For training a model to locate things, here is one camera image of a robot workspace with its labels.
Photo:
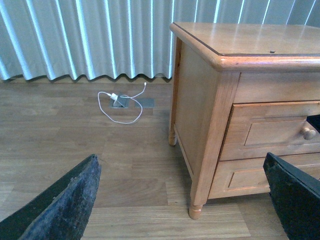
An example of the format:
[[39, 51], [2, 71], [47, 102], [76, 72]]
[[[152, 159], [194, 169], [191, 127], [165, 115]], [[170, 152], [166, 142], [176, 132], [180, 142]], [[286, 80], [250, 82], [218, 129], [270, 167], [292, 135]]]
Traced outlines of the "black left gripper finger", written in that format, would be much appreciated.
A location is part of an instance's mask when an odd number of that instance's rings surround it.
[[96, 200], [102, 167], [88, 156], [0, 223], [2, 240], [79, 240]]
[[307, 116], [306, 121], [313, 126], [318, 133], [320, 133], [320, 115]]
[[320, 181], [273, 153], [263, 169], [270, 197], [290, 240], [320, 238]]

